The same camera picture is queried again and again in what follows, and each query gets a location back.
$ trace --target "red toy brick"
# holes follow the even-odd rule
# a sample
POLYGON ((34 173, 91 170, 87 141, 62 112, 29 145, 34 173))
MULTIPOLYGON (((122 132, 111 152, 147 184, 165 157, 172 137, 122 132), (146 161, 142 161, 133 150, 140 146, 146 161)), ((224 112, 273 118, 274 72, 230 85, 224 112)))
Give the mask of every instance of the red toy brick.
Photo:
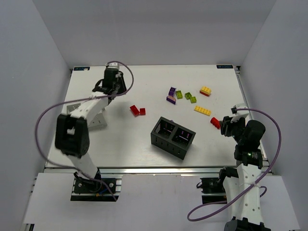
POLYGON ((145 108, 140 108, 140 115, 141 116, 145 116, 145 108))
POLYGON ((201 91, 199 91, 201 94, 203 94, 203 95, 206 95, 206 96, 210 96, 210 95, 208 95, 208 94, 205 94, 204 92, 201 92, 201 91))
POLYGON ((132 105, 130 109, 131 112, 134 114, 134 116, 139 116, 140 112, 138 111, 138 108, 135 105, 132 105))
POLYGON ((219 121, 215 117, 211 119, 211 124, 213 124, 217 129, 220 129, 219 121))

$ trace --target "green toy brick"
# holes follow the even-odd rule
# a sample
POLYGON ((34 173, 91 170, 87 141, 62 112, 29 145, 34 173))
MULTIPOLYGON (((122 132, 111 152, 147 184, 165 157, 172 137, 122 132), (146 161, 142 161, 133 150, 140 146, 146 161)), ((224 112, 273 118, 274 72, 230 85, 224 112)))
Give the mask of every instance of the green toy brick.
POLYGON ((196 97, 195 97, 195 96, 192 96, 192 97, 191 97, 191 103, 196 103, 196 102, 197 102, 196 97))
POLYGON ((191 98, 191 93, 190 92, 187 92, 186 94, 185 94, 185 98, 187 99, 187 100, 189 100, 190 98, 191 98))
POLYGON ((177 99, 179 100, 179 99, 183 99, 183 95, 182 95, 182 92, 180 91, 180 90, 177 90, 176 92, 175 92, 175 94, 177 95, 177 99))

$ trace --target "yellow block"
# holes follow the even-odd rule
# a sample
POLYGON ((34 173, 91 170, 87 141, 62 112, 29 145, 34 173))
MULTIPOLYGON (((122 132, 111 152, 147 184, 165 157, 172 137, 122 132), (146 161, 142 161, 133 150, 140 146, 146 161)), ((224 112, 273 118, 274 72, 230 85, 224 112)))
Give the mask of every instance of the yellow block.
POLYGON ((200 89, 200 91, 203 92, 203 93, 205 93, 205 94, 207 94, 207 95, 210 95, 211 92, 212 92, 212 90, 211 90, 210 88, 208 88, 208 87, 202 87, 202 88, 200 89))
POLYGON ((205 109, 205 108, 202 108, 202 107, 200 107, 200 106, 196 106, 196 107, 194 108, 194 110, 195 110, 196 112, 200 112, 200 113, 202 113, 202 114, 204 114, 204 115, 207 115, 207 116, 210 116, 211 113, 212 113, 210 110, 205 109))

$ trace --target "wall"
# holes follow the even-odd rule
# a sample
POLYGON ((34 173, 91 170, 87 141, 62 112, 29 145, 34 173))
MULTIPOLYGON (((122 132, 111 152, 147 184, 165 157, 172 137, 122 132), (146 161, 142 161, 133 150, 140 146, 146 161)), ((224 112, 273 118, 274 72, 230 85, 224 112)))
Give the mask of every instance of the wall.
MULTIPOLYGON (((302 230, 308 230, 307 58, 308 1, 278 0, 241 68, 248 103, 272 115, 282 130, 282 149, 274 167, 284 183, 302 230)), ((272 159, 277 131, 269 120, 263 139, 272 159)))
MULTIPOLYGON (((44 168, 34 145, 36 119, 64 98, 70 73, 31 0, 1 1, 0 31, 0 225, 17 231, 44 168)), ((55 118, 56 110, 40 126, 45 152, 55 118)))
POLYGON ((33 0, 74 65, 242 64, 275 0, 33 0))

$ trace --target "black crate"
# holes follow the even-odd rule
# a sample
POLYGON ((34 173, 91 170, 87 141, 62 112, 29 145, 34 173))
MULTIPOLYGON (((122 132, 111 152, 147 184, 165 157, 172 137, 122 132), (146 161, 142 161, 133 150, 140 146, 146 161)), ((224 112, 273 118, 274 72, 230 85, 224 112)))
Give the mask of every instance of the black crate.
POLYGON ((160 117, 151 132, 151 144, 183 160, 195 134, 179 124, 160 117))

